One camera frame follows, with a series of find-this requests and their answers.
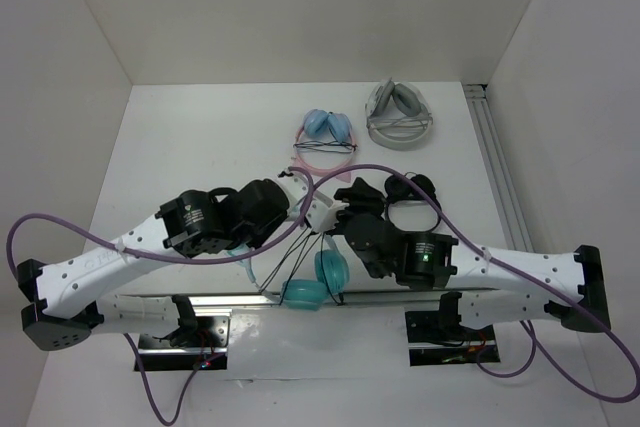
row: blue ear cup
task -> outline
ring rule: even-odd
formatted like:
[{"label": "blue ear cup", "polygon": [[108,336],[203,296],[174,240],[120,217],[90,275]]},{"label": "blue ear cup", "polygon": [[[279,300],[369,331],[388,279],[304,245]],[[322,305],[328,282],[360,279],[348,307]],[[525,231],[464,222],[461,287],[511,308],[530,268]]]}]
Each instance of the blue ear cup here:
[{"label": "blue ear cup", "polygon": [[318,280],[294,279],[282,284],[282,303],[290,309],[318,310],[330,295],[344,292],[349,282],[349,266],[335,250],[333,239],[327,243],[331,250],[317,252],[314,258]]},{"label": "blue ear cup", "polygon": [[344,114],[327,113],[324,110],[313,109],[304,116],[304,133],[312,139],[320,137],[329,127],[333,138],[338,142],[348,142],[351,133],[351,122]]},{"label": "blue ear cup", "polygon": [[349,134],[351,132],[351,122],[349,117],[344,114],[330,113],[327,118],[329,124],[329,131],[333,138],[338,142],[347,142],[349,140]]},{"label": "blue ear cup", "polygon": [[349,282],[349,267],[346,259],[335,250],[316,252],[314,259],[318,282],[329,287],[331,295],[344,292]]},{"label": "blue ear cup", "polygon": [[304,116],[304,132],[312,139],[320,137],[327,128],[327,114],[324,110],[313,109]]},{"label": "blue ear cup", "polygon": [[329,298],[327,286],[317,280],[290,280],[282,284],[282,292],[282,303],[296,310],[318,310]]}]

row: wire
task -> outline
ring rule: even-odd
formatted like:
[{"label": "wire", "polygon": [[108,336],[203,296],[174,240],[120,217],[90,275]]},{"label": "wire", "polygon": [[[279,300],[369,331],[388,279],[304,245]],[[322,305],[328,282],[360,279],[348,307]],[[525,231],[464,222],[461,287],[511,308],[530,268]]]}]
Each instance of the wire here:
[{"label": "wire", "polygon": [[[189,387],[189,384],[191,383],[193,378],[196,376],[196,374],[200,371],[201,364],[197,363],[194,366],[193,372],[191,372],[189,374],[189,377],[187,377],[187,380],[184,382],[184,385],[182,386],[182,390],[180,391],[180,397],[178,398],[178,405],[176,406],[176,412],[173,416],[173,419],[167,420],[162,416],[162,414],[160,413],[160,410],[158,409],[158,406],[156,405],[156,401],[153,399],[153,394],[151,393],[151,387],[149,386],[149,379],[147,378],[147,372],[144,370],[144,363],[142,362],[142,357],[140,357],[140,352],[138,352],[138,347],[136,346],[135,342],[133,341],[133,339],[129,334],[124,334],[124,338],[127,339],[127,342],[129,343],[129,346],[133,351],[133,355],[136,358],[136,365],[138,366],[138,370],[140,371],[140,377],[142,378],[142,384],[144,385],[144,391],[147,394],[147,399],[149,399],[149,405],[151,406],[151,410],[153,410],[153,413],[156,415],[156,418],[162,425],[165,425],[167,427],[172,426],[178,420],[178,416],[180,415],[180,409],[182,408],[182,401],[184,400],[184,396],[187,393],[187,388]],[[224,354],[214,354],[206,358],[204,361],[211,362],[212,360],[217,359],[218,357],[222,357],[223,355]]]},{"label": "wire", "polygon": [[282,259],[280,259],[280,262],[278,262],[278,264],[273,268],[273,270],[271,271],[271,273],[267,276],[267,278],[265,279],[265,281],[262,283],[262,285],[260,285],[259,289],[258,289],[258,293],[263,293],[265,290],[267,290],[267,288],[269,287],[269,285],[271,284],[271,282],[273,282],[273,279],[275,278],[275,276],[278,274],[278,272],[280,271],[280,268],[282,267],[282,265],[284,264],[284,262],[287,260],[287,258],[293,254],[296,250],[298,250],[302,243],[304,242],[304,240],[302,242],[300,242],[298,245],[296,245],[296,243],[302,238],[302,236],[307,232],[307,228],[305,228],[300,235],[296,238],[296,240],[294,240],[291,245],[289,246],[289,248],[287,249],[287,251],[285,252],[284,256],[282,257]]},{"label": "wire", "polygon": [[[527,334],[529,332],[531,332],[533,335],[535,335],[534,330],[533,330],[533,324],[531,323],[530,320],[527,320],[526,323],[523,321],[520,321],[520,325],[522,325],[522,328],[527,332]],[[531,364],[533,363],[533,359],[535,359],[536,357],[536,343],[535,342],[531,342],[531,352],[529,353],[529,358],[527,359],[527,361],[524,363],[524,365],[522,367],[520,367],[518,370],[514,370],[513,372],[494,372],[492,370],[487,369],[484,365],[482,365],[482,361],[481,358],[482,356],[489,351],[489,349],[493,349],[493,346],[488,346],[485,347],[484,349],[480,350],[477,354],[476,354],[476,364],[478,365],[478,367],[480,367],[480,370],[482,370],[485,374],[489,374],[492,377],[497,377],[499,379],[509,379],[511,377],[516,377],[520,374],[522,374],[525,370],[527,370]]]},{"label": "wire", "polygon": [[[412,189],[414,189],[416,191],[416,193],[418,193],[418,195],[420,195],[420,197],[422,197],[427,203],[429,203],[431,205],[431,207],[436,211],[437,214],[439,214],[442,217],[443,222],[451,229],[451,231],[453,232],[454,235],[456,235],[460,241],[465,244],[471,251],[473,251],[474,253],[476,253],[478,256],[484,257],[484,252],[478,247],[476,246],[466,235],[464,235],[454,224],[453,222],[451,222],[451,220],[449,219],[449,217],[447,217],[444,212],[442,212],[442,209],[440,207],[438,207],[436,205],[436,203],[426,194],[426,192],[424,192],[415,182],[413,182],[412,180],[408,179],[406,176],[402,175],[400,172],[391,169],[389,167],[385,167],[382,165],[376,165],[376,164],[361,164],[361,165],[350,165],[350,166],[345,166],[339,169],[334,170],[333,172],[331,172],[330,174],[327,174],[325,177],[323,177],[322,179],[320,179],[318,182],[316,182],[315,184],[313,184],[313,179],[311,177],[311,175],[309,174],[309,172],[307,172],[306,170],[300,168],[300,167],[290,167],[289,168],[290,171],[292,172],[300,172],[301,174],[303,174],[308,182],[308,192],[307,195],[305,196],[303,202],[302,202],[302,206],[300,208],[300,215],[298,217],[298,219],[296,219],[295,222],[293,222],[293,224],[287,229],[285,230],[281,235],[279,235],[276,239],[274,239],[273,241],[263,245],[262,247],[248,252],[246,254],[242,254],[239,255],[237,257],[228,257],[228,258],[218,258],[218,259],[178,259],[176,257],[170,257],[170,256],[165,256],[165,255],[159,255],[159,254],[154,254],[154,253],[150,253],[150,252],[144,252],[144,251],[140,251],[140,250],[136,250],[136,249],[131,249],[131,248],[125,248],[123,250],[124,253],[129,254],[129,255],[134,255],[134,256],[138,256],[138,257],[142,257],[142,258],[147,258],[150,260],[157,260],[160,262],[168,262],[168,263],[176,263],[177,261],[180,261],[183,264],[188,264],[188,265],[219,265],[219,264],[227,264],[227,263],[232,263],[232,262],[236,262],[238,260],[244,260],[244,259],[248,259],[251,257],[254,257],[258,254],[261,254],[262,252],[265,252],[267,250],[269,250],[271,247],[279,244],[280,242],[282,242],[289,234],[291,234],[299,225],[302,224],[302,222],[304,221],[304,218],[306,216],[307,211],[309,210],[309,206],[311,205],[311,201],[313,199],[313,192],[318,189],[319,187],[321,187],[323,184],[325,184],[326,182],[328,182],[329,180],[331,180],[332,178],[342,175],[344,173],[347,172],[352,172],[355,170],[378,170],[378,171],[382,171],[382,172],[386,172],[389,174],[393,174],[396,177],[398,177],[399,179],[401,179],[404,183],[406,183],[407,185],[409,185]],[[9,230],[9,233],[7,235],[7,242],[6,242],[6,253],[7,253],[7,261],[9,264],[9,268],[11,269],[11,272],[13,273],[14,277],[17,278],[17,273],[16,273],[16,265],[15,265],[15,261],[13,258],[13,238],[16,234],[17,229],[20,227],[20,225],[22,225],[24,222],[31,220],[31,219],[42,219],[42,220],[47,220],[49,222],[53,222],[55,224],[61,225],[83,237],[85,237],[88,240],[91,240],[92,242],[110,249],[110,250],[118,250],[117,247],[106,241],[101,239],[100,237],[97,237],[93,234],[91,234],[90,232],[88,232],[85,229],[82,229],[81,227],[78,227],[77,225],[72,224],[71,222],[68,222],[64,219],[61,219],[59,217],[53,216],[53,215],[48,215],[48,214],[40,214],[40,213],[35,213],[35,214],[27,214],[24,215],[22,217],[20,217],[11,227],[11,229]],[[604,402],[611,402],[611,403],[626,403],[626,402],[630,402],[634,399],[636,399],[638,396],[640,396],[640,365],[638,364],[638,361],[635,359],[634,355],[632,354],[632,352],[629,350],[629,348],[624,344],[624,342],[622,342],[622,340],[620,340],[620,338],[613,333],[613,331],[604,323],[602,322],[600,319],[598,319],[595,315],[593,315],[591,312],[589,312],[587,309],[585,309],[584,307],[582,307],[580,304],[578,304],[578,302],[574,301],[571,297],[569,297],[568,295],[560,292],[559,290],[557,290],[554,287],[551,287],[550,285],[547,285],[545,282],[538,280],[537,278],[533,277],[532,275],[518,269],[517,267],[514,267],[511,264],[508,264],[507,262],[504,262],[500,259],[497,259],[495,257],[492,257],[489,259],[489,262],[503,268],[504,270],[517,275],[519,277],[522,277],[523,279],[535,284],[536,286],[540,287],[541,289],[549,292],[550,294],[554,295],[555,297],[559,298],[560,300],[562,300],[565,304],[569,305],[570,307],[572,307],[578,314],[582,315],[584,318],[586,318],[587,320],[589,320],[595,327],[597,327],[597,329],[601,332],[603,332],[607,337],[609,337],[613,343],[618,347],[618,349],[620,349],[620,351],[623,353],[623,355],[627,358],[627,360],[629,361],[629,363],[631,364],[631,367],[633,369],[634,375],[635,375],[635,379],[636,379],[636,384],[635,387],[633,388],[633,390],[623,396],[619,396],[619,397],[613,397],[613,396],[608,396],[608,395],[603,395],[600,394],[599,392],[593,391],[591,389],[589,389],[588,387],[580,384],[576,379],[574,379],[568,372],[566,372],[556,361],[555,359],[553,359],[553,357],[551,356],[551,354],[549,354],[549,352],[547,352],[546,349],[544,349],[544,347],[542,346],[542,344],[538,341],[538,339],[535,336],[535,332],[533,330],[528,330],[528,328],[525,328],[526,326],[523,324],[523,328],[525,328],[525,331],[527,332],[527,334],[529,335],[529,337],[531,337],[532,342],[536,344],[536,347],[538,349],[540,349],[540,351],[543,353],[543,355],[547,358],[547,360],[549,360],[549,362],[556,368],[556,370],[570,383],[572,383],[575,387],[577,387],[578,389],[582,390],[583,392],[585,392],[586,394],[604,401]]]},{"label": "wire", "polygon": [[300,253],[298,254],[298,258],[296,259],[295,264],[293,264],[293,269],[291,269],[291,274],[289,275],[289,278],[285,282],[284,287],[282,289],[282,292],[280,293],[280,302],[278,303],[278,305],[282,305],[282,302],[284,302],[284,295],[287,293],[287,288],[289,287],[289,282],[291,282],[291,279],[293,279],[293,276],[296,275],[296,272],[298,272],[298,269],[300,269],[300,266],[302,265],[302,262],[304,261],[304,259],[306,259],[306,257],[309,254],[309,252],[311,252],[311,249],[313,249],[313,246],[318,243],[318,240],[320,240],[320,237],[318,237],[316,240],[314,240],[313,243],[309,246],[309,248],[305,252],[304,249],[307,246],[307,242],[311,238],[311,235],[313,235],[313,233],[309,234],[309,236],[305,239],[305,244],[302,247],[302,249],[300,250]]},{"label": "wire", "polygon": [[54,224],[60,225],[65,229],[71,230],[72,232],[75,232],[76,234],[84,237],[85,239],[88,239],[91,242],[101,247],[104,247],[105,249],[114,250],[116,252],[122,252],[128,255],[133,255],[135,257],[140,257],[143,259],[155,260],[158,262],[166,262],[169,264],[180,263],[184,265],[221,265],[221,264],[231,264],[234,262],[238,262],[239,260],[250,259],[251,257],[255,257],[256,255],[266,252],[272,247],[275,247],[276,245],[278,245],[280,242],[286,239],[290,234],[292,234],[293,231],[296,230],[296,228],[299,225],[302,225],[302,223],[304,222],[304,219],[307,215],[307,211],[309,210],[309,207],[311,206],[311,202],[313,201],[314,190],[313,190],[313,177],[311,177],[311,174],[306,170],[301,170],[301,173],[302,175],[304,175],[307,181],[308,190],[307,190],[307,195],[302,200],[302,205],[300,206],[300,213],[298,215],[298,218],[289,226],[289,228],[287,228],[282,234],[280,234],[278,237],[273,239],[271,242],[268,242],[264,244],[262,247],[259,247],[256,250],[252,250],[251,252],[247,252],[245,254],[236,255],[234,257],[222,257],[222,258],[216,258],[216,259],[188,259],[188,258],[182,258],[182,257],[172,257],[169,255],[154,254],[153,252],[145,252],[144,250],[132,249],[130,247],[119,249],[115,244],[107,240],[101,239],[100,237],[98,237],[97,235],[93,235],[91,232],[87,231],[86,229],[83,229],[82,227],[79,227],[67,220],[61,219],[60,217],[57,217],[55,215],[49,215],[49,214],[33,213],[33,214],[23,215],[18,220],[16,220],[16,222],[11,226],[11,229],[9,229],[9,233],[7,234],[7,242],[5,244],[7,262],[9,263],[9,269],[11,269],[11,273],[17,279],[18,275],[16,270],[16,264],[13,258],[13,238],[15,237],[18,228],[22,224],[24,224],[28,220],[33,220],[33,219],[46,220],[48,222],[52,222]]},{"label": "wire", "polygon": [[[465,244],[471,251],[475,252],[478,256],[484,257],[484,252],[478,246],[476,246],[466,235],[464,235],[460,231],[460,229],[458,229],[453,224],[453,222],[451,222],[449,217],[447,217],[444,214],[444,212],[442,212],[442,209],[440,209],[436,205],[436,203],[433,201],[433,199],[431,199],[427,195],[426,192],[424,192],[415,182],[413,182],[412,180],[408,179],[407,177],[405,177],[400,172],[398,172],[398,171],[396,171],[394,169],[391,169],[389,167],[385,167],[385,166],[382,166],[382,165],[376,165],[376,164],[350,165],[350,166],[346,166],[346,167],[342,167],[340,169],[337,169],[337,170],[331,172],[331,174],[326,175],[325,177],[320,179],[318,182],[316,182],[315,185],[313,186],[313,188],[314,188],[314,190],[318,189],[320,186],[322,186],[324,183],[328,182],[333,177],[336,177],[338,175],[344,174],[345,172],[351,172],[351,171],[354,171],[354,170],[370,170],[370,169],[371,170],[380,170],[382,172],[387,172],[389,174],[393,174],[396,177],[400,178],[404,183],[406,183],[412,189],[414,189],[418,193],[418,195],[420,195],[420,197],[422,197],[426,202],[428,202],[431,205],[433,210],[435,210],[436,213],[439,214],[442,217],[443,222],[451,229],[451,231],[460,239],[460,241],[463,244]],[[294,172],[298,172],[298,171],[300,171],[302,169],[300,169],[298,167],[290,167],[290,170],[294,171]],[[497,259],[495,257],[492,257],[491,259],[489,259],[489,262],[491,262],[494,265],[497,265],[498,267],[503,268],[504,270],[506,270],[508,272],[511,272],[514,275],[517,275],[519,277],[522,277],[523,279],[528,280],[529,282],[537,285],[541,289],[544,289],[545,291],[549,292],[550,294],[554,295],[555,297],[558,297],[564,303],[566,303],[567,305],[569,305],[573,309],[575,309],[575,311],[578,314],[582,315],[584,318],[589,320],[594,326],[596,326],[598,328],[599,331],[603,332],[607,337],[609,337],[613,341],[613,343],[618,347],[618,349],[620,349],[620,351],[627,358],[627,360],[631,364],[631,367],[633,368],[633,372],[634,372],[634,375],[635,375],[635,378],[636,378],[636,385],[635,385],[635,387],[633,388],[633,390],[631,392],[629,392],[626,395],[619,396],[619,397],[603,395],[603,394],[600,394],[599,392],[596,392],[594,390],[589,389],[588,387],[582,385],[576,379],[574,379],[568,372],[566,372],[562,367],[560,367],[560,365],[555,360],[552,360],[551,354],[549,354],[546,351],[546,349],[543,350],[543,347],[540,344],[540,342],[537,340],[537,338],[535,336],[535,333],[533,331],[529,331],[529,330],[527,330],[525,328],[525,331],[527,332],[529,337],[531,337],[532,341],[536,343],[537,348],[540,349],[540,351],[547,358],[547,360],[549,360],[551,365],[553,365],[556,368],[556,370],[567,381],[569,381],[571,384],[573,384],[578,389],[582,390],[584,393],[586,393],[586,394],[588,394],[588,395],[590,395],[590,396],[592,396],[592,397],[594,397],[594,398],[596,398],[598,400],[601,400],[603,402],[611,402],[611,403],[616,403],[616,404],[622,404],[622,403],[626,403],[626,402],[631,402],[632,400],[634,400],[635,398],[637,398],[640,395],[640,365],[638,364],[638,361],[634,357],[633,353],[631,353],[629,348],[624,344],[624,342],[622,342],[622,340],[620,340],[620,338],[616,334],[614,334],[613,331],[604,322],[602,322],[595,315],[593,315],[587,309],[582,307],[580,304],[578,304],[578,302],[573,300],[568,295],[560,292],[558,289],[556,289],[554,287],[551,287],[550,285],[547,285],[545,282],[536,279],[534,276],[532,276],[530,274],[527,274],[526,272],[518,269],[517,267],[514,267],[513,265],[508,264],[507,262],[504,262],[504,261],[502,261],[500,259]]]},{"label": "wire", "polygon": [[[355,144],[351,144],[349,142],[338,142],[337,140],[334,140],[332,142],[320,142],[319,140],[308,140],[305,142],[298,142],[296,144],[293,144],[293,147],[295,149],[298,149],[299,152],[325,152],[327,154],[351,154],[357,148]],[[340,151],[340,150],[323,149],[322,147],[339,147],[345,150]]]}]

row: white headphones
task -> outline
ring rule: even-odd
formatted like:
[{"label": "white headphones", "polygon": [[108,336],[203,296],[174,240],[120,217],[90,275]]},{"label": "white headphones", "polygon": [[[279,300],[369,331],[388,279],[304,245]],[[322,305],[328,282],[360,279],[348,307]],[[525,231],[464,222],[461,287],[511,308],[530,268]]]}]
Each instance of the white headphones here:
[{"label": "white headphones", "polygon": [[[404,117],[381,118],[389,101],[393,101]],[[380,82],[365,105],[369,137],[376,144],[393,150],[409,150],[419,144],[433,124],[422,93],[412,84],[394,84],[391,78]]]}]

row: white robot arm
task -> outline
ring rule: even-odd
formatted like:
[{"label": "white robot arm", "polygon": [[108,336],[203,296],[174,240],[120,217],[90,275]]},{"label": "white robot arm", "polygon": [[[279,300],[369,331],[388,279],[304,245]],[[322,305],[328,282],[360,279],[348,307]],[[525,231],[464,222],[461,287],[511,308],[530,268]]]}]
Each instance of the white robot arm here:
[{"label": "white robot arm", "polygon": [[[31,301],[22,311],[23,329],[42,350],[64,349],[92,332],[140,332],[180,344],[198,328],[186,296],[139,298],[111,292],[185,258],[240,245],[261,247],[283,222],[298,218],[308,189],[304,176],[287,174],[254,180],[240,191],[187,191],[114,239],[111,248],[98,247],[57,264],[23,262],[18,282]],[[393,275],[398,284],[415,290],[454,291],[441,299],[443,325],[481,328],[542,317],[588,330],[575,321],[568,306],[549,299],[543,289],[490,265],[490,256],[520,266],[608,323],[601,266],[592,251],[585,260],[584,252],[547,256],[482,246],[485,256],[479,257],[451,236],[398,230],[371,213],[371,198],[359,202],[360,194],[336,195],[340,200],[334,200],[314,191],[304,220],[313,232],[344,235],[371,277]],[[162,261],[132,255],[130,249]],[[500,294],[458,292],[468,289],[496,289]]]}]

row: white floor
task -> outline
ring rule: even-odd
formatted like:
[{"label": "white floor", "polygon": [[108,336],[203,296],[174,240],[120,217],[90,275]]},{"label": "white floor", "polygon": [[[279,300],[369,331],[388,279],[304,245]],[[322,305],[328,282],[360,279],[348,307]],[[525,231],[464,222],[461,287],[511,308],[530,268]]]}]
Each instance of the white floor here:
[{"label": "white floor", "polygon": [[[483,244],[504,247],[460,84],[418,84],[435,127],[423,149],[405,153],[383,149],[366,135],[364,102],[373,85],[135,87],[92,231],[105,237],[125,232],[187,189],[241,187],[274,176],[290,162],[293,135],[304,114],[324,108],[351,118],[358,163],[427,174],[445,211],[464,232]],[[385,178],[377,173],[363,177],[378,188]],[[325,192],[344,186],[335,181]],[[407,228],[424,227],[425,217],[431,219],[423,208],[393,215]],[[254,262],[259,280],[285,248]],[[370,279],[346,247],[343,252],[351,265],[350,289],[397,288],[391,280]],[[311,264],[309,260],[300,277],[312,277]],[[177,265],[122,291],[250,292],[251,285],[233,265]],[[567,384],[543,359],[513,381],[494,380],[472,365],[410,368],[398,308],[243,315],[242,325],[252,328],[232,331],[228,370],[196,377],[177,425],[606,425],[598,402]],[[504,360],[499,368],[519,365],[528,353],[519,326],[502,325],[497,331]],[[591,384],[577,336],[551,322],[539,322],[539,332],[560,362]],[[50,354],[29,426],[157,425],[132,363],[124,340],[111,335],[93,336]],[[185,377],[184,372],[151,375],[166,415],[172,413]]]}]

